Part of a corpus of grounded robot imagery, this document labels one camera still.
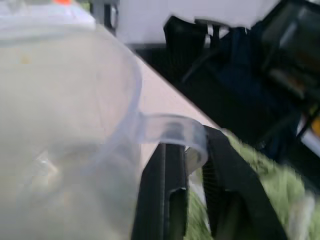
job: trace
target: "white wall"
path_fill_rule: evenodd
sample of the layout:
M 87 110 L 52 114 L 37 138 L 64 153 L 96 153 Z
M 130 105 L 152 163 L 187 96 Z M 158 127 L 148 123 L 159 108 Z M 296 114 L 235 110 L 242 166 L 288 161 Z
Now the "white wall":
M 174 14 L 209 17 L 250 27 L 279 0 L 120 0 L 117 37 L 126 44 L 164 43 L 163 25 Z

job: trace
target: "white table surface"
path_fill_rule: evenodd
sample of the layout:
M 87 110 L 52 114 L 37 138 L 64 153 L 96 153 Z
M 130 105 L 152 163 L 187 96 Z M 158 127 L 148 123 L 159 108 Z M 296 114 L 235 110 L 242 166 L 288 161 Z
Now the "white table surface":
M 168 113 L 193 118 L 203 125 L 219 128 L 192 102 L 171 86 L 162 76 L 139 57 L 136 57 L 142 74 L 142 91 L 139 108 L 143 113 Z M 157 144 L 141 146 L 141 164 L 144 168 Z

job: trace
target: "green towel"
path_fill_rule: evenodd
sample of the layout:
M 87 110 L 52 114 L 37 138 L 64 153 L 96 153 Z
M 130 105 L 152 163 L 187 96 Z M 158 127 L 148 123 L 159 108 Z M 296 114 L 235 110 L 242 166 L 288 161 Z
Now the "green towel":
M 267 196 L 283 227 L 289 221 L 289 209 L 305 194 L 301 177 L 288 166 L 280 166 L 228 134 L 232 147 L 259 175 Z M 320 240 L 320 203 L 317 202 L 309 225 L 307 240 Z M 185 240 L 211 240 L 206 207 L 190 188 L 188 225 Z

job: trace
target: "clear plastic cup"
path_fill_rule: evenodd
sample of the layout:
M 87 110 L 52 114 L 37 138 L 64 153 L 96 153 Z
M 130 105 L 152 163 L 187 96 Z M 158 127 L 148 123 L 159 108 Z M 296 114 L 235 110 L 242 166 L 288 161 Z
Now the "clear plastic cup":
M 0 34 L 0 233 L 3 239 L 130 238 L 141 143 L 195 148 L 203 126 L 143 115 L 134 55 L 100 26 Z

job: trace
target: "measuring cup handle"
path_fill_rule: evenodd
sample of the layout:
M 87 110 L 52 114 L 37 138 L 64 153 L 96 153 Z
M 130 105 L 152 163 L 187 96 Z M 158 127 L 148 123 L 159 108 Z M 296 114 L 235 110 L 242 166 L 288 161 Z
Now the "measuring cup handle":
M 204 126 L 198 121 L 173 114 L 141 114 L 138 141 L 187 146 L 198 152 L 187 159 L 188 174 L 202 167 L 207 159 L 207 138 Z

